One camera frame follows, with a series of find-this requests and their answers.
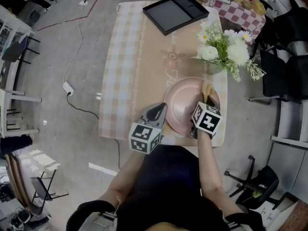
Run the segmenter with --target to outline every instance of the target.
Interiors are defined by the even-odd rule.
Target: black chair
[[[263,95],[250,98],[251,102],[265,103],[265,100],[278,99],[284,102],[301,103],[308,99],[308,55],[292,56],[287,63],[277,56],[261,51],[263,76]]]
[[[233,197],[243,191],[243,193],[236,200],[236,204],[243,205],[248,209],[258,209],[265,201],[268,201],[275,204],[274,208],[277,208],[277,206],[282,202],[282,199],[276,200],[270,198],[271,194],[276,190],[279,184],[277,175],[269,166],[265,166],[259,171],[256,177],[252,178],[255,158],[250,155],[249,159],[252,160],[252,163],[246,180],[237,178],[231,175],[230,172],[225,171],[225,176],[229,176],[242,184],[237,184],[238,189],[233,192],[230,197]],[[254,191],[262,193],[262,195],[258,198],[254,198]]]
[[[25,36],[25,38],[20,43],[14,42],[10,47],[8,47],[5,50],[1,59],[4,60],[4,61],[13,62],[13,63],[15,63],[17,60],[19,60],[21,62],[31,64],[30,62],[22,59],[21,56],[24,53],[24,51],[28,50],[28,51],[31,51],[31,52],[38,54],[38,55],[39,55],[39,53],[37,51],[34,51],[34,50],[27,47],[28,39],[31,39],[31,40],[34,40],[34,41],[40,43],[40,41],[38,41],[34,38],[31,38],[29,36]]]
[[[41,177],[32,177],[31,178],[31,183],[32,183],[32,185],[35,189],[35,193],[34,193],[34,196],[32,198],[32,201],[31,201],[30,211],[34,216],[40,216],[42,214],[43,208],[44,208],[44,205],[45,205],[45,201],[52,201],[53,199],[56,199],[56,198],[68,196],[68,193],[64,194],[64,195],[56,195],[56,193],[50,194],[49,188],[50,188],[50,185],[52,183],[54,174],[56,173],[56,170],[53,172],[52,177],[43,178],[44,173],[45,172],[42,173]],[[47,189],[46,189],[42,179],[51,179]],[[35,198],[40,198],[40,199],[43,200],[42,206],[37,206],[33,203]]]
[[[266,50],[267,45],[273,47],[279,44],[291,55],[295,55],[295,53],[288,48],[288,45],[296,41],[308,42],[307,17],[308,10],[305,8],[292,9],[274,18],[274,21],[265,16],[266,23],[255,40],[256,43],[251,58],[255,56],[259,45]]]

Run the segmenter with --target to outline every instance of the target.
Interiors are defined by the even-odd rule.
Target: beige table runner
[[[207,22],[208,25],[211,25],[216,21],[218,25],[220,25],[217,10],[210,7],[207,7],[207,9],[210,14],[202,21]],[[115,97],[112,100],[112,106],[114,108],[122,106],[122,110],[126,109],[126,115],[122,119],[124,137],[117,136],[117,132],[115,132],[115,134],[108,133],[109,136],[107,137],[127,139],[130,125],[132,122],[139,119],[142,109],[153,103],[163,102],[167,90],[178,80],[185,77],[200,77],[207,78],[218,93],[221,114],[224,117],[224,120],[219,126],[217,134],[212,142],[213,146],[221,146],[223,144],[227,114],[227,74],[223,72],[215,76],[206,76],[202,62],[191,58],[197,54],[197,48],[200,45],[196,35],[196,32],[201,30],[200,23],[201,21],[192,23],[164,36],[144,14],[141,14],[141,20],[138,20],[138,40],[131,42],[135,48],[135,53],[132,58],[133,66],[130,69],[129,74],[127,74],[127,76],[129,76],[129,84],[126,85],[127,92],[130,94],[130,99],[126,102],[126,107],[122,106],[123,103],[120,103],[119,98]],[[118,58],[119,60],[122,60],[123,55],[119,54]],[[125,66],[123,66],[123,68],[117,66],[115,77],[121,78],[124,69]],[[106,126],[103,127],[104,129],[101,129],[101,125],[104,123],[106,116],[108,117],[108,114],[103,113],[104,109],[102,109],[102,107],[104,108],[106,102],[104,93],[110,89],[105,81],[110,79],[110,76],[106,76],[106,74],[109,75],[110,71],[109,68],[105,70],[103,79],[103,105],[101,103],[100,112],[100,134],[102,136],[107,134],[104,132]],[[121,84],[118,83],[114,86],[114,89],[119,89],[121,88],[120,86]],[[115,119],[117,124],[119,123],[119,115],[114,115],[113,119]],[[194,139],[178,134],[168,124],[165,124],[162,144],[193,146],[196,145],[196,142],[197,141]]]

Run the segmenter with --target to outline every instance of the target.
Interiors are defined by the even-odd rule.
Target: pink plate
[[[166,119],[170,126],[182,135],[188,136],[192,128],[190,119],[201,93],[203,81],[196,77],[181,79],[169,89],[165,96],[165,103],[168,105]],[[220,104],[216,92],[212,98]]]

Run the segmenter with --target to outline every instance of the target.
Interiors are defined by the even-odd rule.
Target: plaid tablecloth
[[[153,1],[125,2],[117,7],[118,16],[109,46],[102,85],[99,134],[103,137],[127,140],[131,123],[139,119],[140,110],[146,107],[143,107],[144,103],[150,102],[153,104],[163,101],[168,86],[170,87],[183,77],[196,76],[188,69],[191,66],[189,64],[191,61],[195,65],[198,65],[198,61],[191,59],[189,53],[197,53],[197,46],[195,46],[197,36],[192,29],[200,26],[200,22],[196,22],[197,25],[191,24],[172,34],[163,36],[161,32],[157,32],[157,27],[142,12],[142,8],[151,3]],[[205,20],[209,25],[214,21],[220,24],[217,10],[210,7],[207,7],[207,9],[210,14]],[[196,38],[193,41],[193,46],[187,43],[186,36]],[[152,45],[155,45],[153,54],[151,54]],[[180,60],[179,62],[170,61],[165,64],[164,54],[166,51],[170,53],[174,51],[178,54],[178,50],[184,53],[179,54],[179,56],[186,54],[186,58],[181,60],[184,68],[178,69],[179,76],[178,74],[174,76],[173,67],[176,67]],[[160,72],[157,74],[155,68],[149,69],[147,63],[153,59],[155,66],[160,68]],[[151,74],[150,76],[148,74],[145,78],[142,75],[147,73],[147,69],[151,71]],[[214,76],[207,76],[203,73],[201,66],[201,75],[198,76],[207,78],[212,83],[220,99],[221,114],[224,119],[212,140],[212,144],[213,146],[221,146],[225,136],[227,115],[227,73],[221,72]],[[143,96],[140,95],[142,93],[144,95],[145,90],[149,88],[147,82],[155,85],[153,79],[159,78],[160,83],[157,84],[159,88],[157,85],[156,87],[151,86],[151,91],[145,96],[146,100],[143,101]],[[165,124],[162,144],[192,146],[196,145],[196,142],[196,140],[178,134],[168,124]]]
[[[259,35],[265,24],[265,16],[257,15],[253,9],[247,10],[241,4],[232,1],[230,4],[218,0],[204,0],[204,6],[218,10],[219,16],[240,25],[252,35],[252,42]]]

